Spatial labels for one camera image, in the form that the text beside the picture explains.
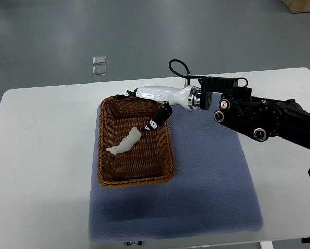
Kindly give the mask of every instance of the white figurine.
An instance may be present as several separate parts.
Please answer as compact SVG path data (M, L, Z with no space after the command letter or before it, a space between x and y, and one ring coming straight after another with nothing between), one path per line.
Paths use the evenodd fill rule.
M140 140L141 132L137 127L133 127L129 135L122 139L118 146L113 146L111 148L107 148L106 151L116 155L117 153L126 152L132 149L133 145Z

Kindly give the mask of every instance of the white table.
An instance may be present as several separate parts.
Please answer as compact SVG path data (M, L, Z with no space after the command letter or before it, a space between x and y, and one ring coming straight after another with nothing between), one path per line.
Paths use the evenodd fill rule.
M306 68L221 76L246 77L253 96L296 98L310 112ZM107 244L91 244L87 228L97 107L105 97L126 89L183 84L184 79L175 77L7 91L0 103L0 248L107 248ZM310 150L279 137L264 143L239 138L263 228L146 241L143 248L310 237ZM110 246L123 248L121 243Z

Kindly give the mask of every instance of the brown woven basket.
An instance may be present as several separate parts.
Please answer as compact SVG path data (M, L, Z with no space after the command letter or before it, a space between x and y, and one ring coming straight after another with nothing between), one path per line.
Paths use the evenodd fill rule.
M170 127L142 132L130 151L114 156L106 151L117 146L132 127L141 130L162 104L128 97L103 100L100 106L97 179L105 188L164 183L176 173Z

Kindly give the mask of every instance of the blue mat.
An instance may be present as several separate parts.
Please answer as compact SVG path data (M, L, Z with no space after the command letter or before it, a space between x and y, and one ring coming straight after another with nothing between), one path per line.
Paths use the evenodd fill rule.
M98 120L92 168L89 238L126 242L258 231L263 226L238 135L209 111L173 107L171 136L177 172L163 184L106 189L97 182Z

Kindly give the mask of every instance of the concrete floor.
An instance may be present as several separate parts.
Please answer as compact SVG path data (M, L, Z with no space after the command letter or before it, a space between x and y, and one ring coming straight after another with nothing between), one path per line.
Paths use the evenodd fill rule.
M93 77L102 54L107 75ZM11 88L172 77L173 58L198 75L310 69L310 13L281 0L0 0L0 99Z

